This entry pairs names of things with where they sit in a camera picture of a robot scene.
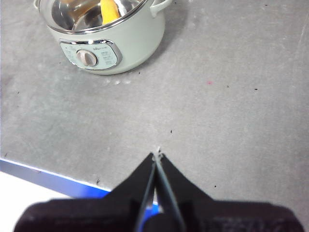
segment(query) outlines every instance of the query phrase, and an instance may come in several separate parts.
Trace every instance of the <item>white electric pot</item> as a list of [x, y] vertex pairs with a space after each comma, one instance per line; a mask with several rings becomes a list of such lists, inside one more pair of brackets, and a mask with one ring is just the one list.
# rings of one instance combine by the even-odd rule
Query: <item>white electric pot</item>
[[[60, 1], [79, 1], [85, 5], [96, 1], [96, 9], [100, 2], [99, 0]], [[106, 25], [102, 25], [102, 17], [98, 14], [96, 17], [84, 16], [83, 22], [78, 22], [77, 25], [76, 22], [81, 17], [72, 16], [75, 12], [60, 9], [60, 4], [55, 3], [55, 0], [35, 0], [34, 5], [43, 15], [52, 35], [60, 43], [71, 63], [91, 73], [109, 75], [137, 67], [158, 48], [165, 30], [162, 10], [172, 2], [172, 0], [114, 1], [116, 3], [127, 1], [130, 6], [125, 9], [125, 4], [122, 5], [122, 8], [118, 9], [121, 17]], [[86, 6], [82, 9], [83, 13], [85, 9], [91, 11]]]

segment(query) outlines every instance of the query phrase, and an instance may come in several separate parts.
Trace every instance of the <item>control panel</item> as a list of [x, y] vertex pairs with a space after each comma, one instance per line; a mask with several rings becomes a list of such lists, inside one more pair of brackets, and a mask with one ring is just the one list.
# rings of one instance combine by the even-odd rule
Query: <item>control panel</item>
[[69, 61], [82, 69], [109, 69], [117, 66], [122, 59], [118, 47], [110, 40], [60, 40], [60, 46]]

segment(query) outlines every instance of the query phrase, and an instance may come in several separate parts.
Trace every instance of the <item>gray table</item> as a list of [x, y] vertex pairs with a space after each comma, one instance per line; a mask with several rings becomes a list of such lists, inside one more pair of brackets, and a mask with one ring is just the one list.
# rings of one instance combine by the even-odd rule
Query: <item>gray table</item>
[[166, 19], [144, 64], [97, 76], [31, 0], [1, 1], [2, 157], [113, 188], [161, 146], [213, 198], [285, 205], [309, 231], [309, 1], [176, 0]]

